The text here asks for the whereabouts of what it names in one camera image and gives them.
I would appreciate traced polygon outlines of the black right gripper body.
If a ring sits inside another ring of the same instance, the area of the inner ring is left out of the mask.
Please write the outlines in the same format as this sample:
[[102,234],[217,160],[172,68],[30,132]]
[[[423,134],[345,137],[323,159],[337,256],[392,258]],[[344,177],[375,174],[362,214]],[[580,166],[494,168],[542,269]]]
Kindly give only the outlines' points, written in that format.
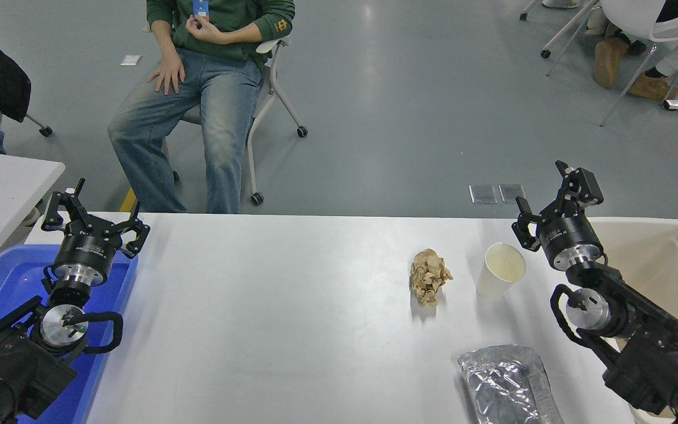
[[549,263],[586,263],[599,260],[604,251],[584,216],[543,218],[538,240]]

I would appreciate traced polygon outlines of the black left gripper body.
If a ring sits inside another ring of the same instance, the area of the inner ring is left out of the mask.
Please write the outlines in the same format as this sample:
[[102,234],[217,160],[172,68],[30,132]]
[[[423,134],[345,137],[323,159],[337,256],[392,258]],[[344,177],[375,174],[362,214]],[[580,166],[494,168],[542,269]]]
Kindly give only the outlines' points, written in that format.
[[78,264],[108,274],[117,248],[100,236],[70,233],[65,236],[55,257],[53,269]]

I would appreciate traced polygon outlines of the person's right hand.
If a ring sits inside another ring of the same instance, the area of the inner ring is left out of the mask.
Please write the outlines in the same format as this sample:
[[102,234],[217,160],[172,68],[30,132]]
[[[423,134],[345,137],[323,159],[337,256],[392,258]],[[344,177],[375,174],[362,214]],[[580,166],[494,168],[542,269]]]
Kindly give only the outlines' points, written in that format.
[[155,83],[154,91],[164,95],[179,94],[185,82],[185,67],[176,50],[162,51],[159,67],[148,77],[147,83]]

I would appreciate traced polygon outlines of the person's left hand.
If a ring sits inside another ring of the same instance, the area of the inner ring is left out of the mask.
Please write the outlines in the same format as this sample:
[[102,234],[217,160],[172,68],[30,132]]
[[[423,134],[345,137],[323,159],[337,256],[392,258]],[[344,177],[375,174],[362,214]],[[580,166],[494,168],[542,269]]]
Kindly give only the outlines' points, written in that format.
[[207,16],[191,15],[186,21],[185,29],[194,38],[213,45],[225,45],[226,34],[211,24]]

